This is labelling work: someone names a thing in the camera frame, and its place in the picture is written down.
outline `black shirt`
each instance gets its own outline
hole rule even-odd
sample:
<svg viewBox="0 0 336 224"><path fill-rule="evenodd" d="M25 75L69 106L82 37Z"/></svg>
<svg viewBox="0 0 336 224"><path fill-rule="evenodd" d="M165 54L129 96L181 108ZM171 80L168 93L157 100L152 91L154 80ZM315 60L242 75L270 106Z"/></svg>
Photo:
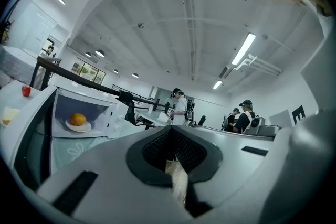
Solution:
<svg viewBox="0 0 336 224"><path fill-rule="evenodd" d="M254 112L250 111L250 115L252 119L256 116ZM236 128L239 130L238 133L243 133L246 129L246 127L250 124L250 120L248 119L248 116L245 113L242 113L236 123Z"/></svg>
<svg viewBox="0 0 336 224"><path fill-rule="evenodd" d="M235 122L235 116L233 114L231 114L228 118L227 118L227 128L226 131L227 132L233 132L233 127L230 126L230 123L234 124Z"/></svg>

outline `black sign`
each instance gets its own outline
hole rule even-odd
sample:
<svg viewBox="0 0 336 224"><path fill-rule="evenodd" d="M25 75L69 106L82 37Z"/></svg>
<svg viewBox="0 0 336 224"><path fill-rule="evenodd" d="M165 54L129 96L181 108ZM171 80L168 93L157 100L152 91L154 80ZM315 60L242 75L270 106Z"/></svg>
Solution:
<svg viewBox="0 0 336 224"><path fill-rule="evenodd" d="M304 114L303 106L300 106L298 109L295 109L292 112L292 115L293 115L293 119L294 119L295 124L297 124L297 122L300 121L301 119L305 118L306 115Z"/></svg>

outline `white ceiling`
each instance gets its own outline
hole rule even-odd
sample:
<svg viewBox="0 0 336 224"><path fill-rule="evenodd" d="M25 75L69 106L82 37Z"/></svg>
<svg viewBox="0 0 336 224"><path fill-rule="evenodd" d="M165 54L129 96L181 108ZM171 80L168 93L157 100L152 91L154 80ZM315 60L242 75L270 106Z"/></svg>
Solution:
<svg viewBox="0 0 336 224"><path fill-rule="evenodd" d="M211 89L249 31L257 38L248 53L285 68L295 54L279 43L295 50L317 26L305 6L288 2L112 0L90 16L71 47L80 54L103 49L108 70L136 70L140 77L146 70L169 71ZM219 90L230 89L255 71L233 72Z"/></svg>

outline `air vent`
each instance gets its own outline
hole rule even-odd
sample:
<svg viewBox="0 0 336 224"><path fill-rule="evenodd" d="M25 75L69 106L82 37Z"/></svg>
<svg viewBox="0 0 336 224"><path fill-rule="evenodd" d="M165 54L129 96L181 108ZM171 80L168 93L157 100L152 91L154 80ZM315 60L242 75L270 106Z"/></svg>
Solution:
<svg viewBox="0 0 336 224"><path fill-rule="evenodd" d="M228 68L227 66L224 67L222 73L220 73L219 77L220 78L226 78L230 73L231 73L232 69L231 68Z"/></svg>

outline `white plate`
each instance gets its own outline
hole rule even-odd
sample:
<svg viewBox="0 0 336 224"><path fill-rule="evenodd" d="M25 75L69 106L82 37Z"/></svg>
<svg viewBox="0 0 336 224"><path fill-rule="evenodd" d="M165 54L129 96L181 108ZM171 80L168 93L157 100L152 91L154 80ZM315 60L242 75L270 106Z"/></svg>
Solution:
<svg viewBox="0 0 336 224"><path fill-rule="evenodd" d="M80 125L80 126L74 126L74 125L71 125L69 123L68 120L65 121L65 124L68 126L68 128L70 130L73 130L75 132L79 132L79 133L85 133L85 132L88 132L91 130L91 124L89 122L86 122L85 124L83 125Z"/></svg>

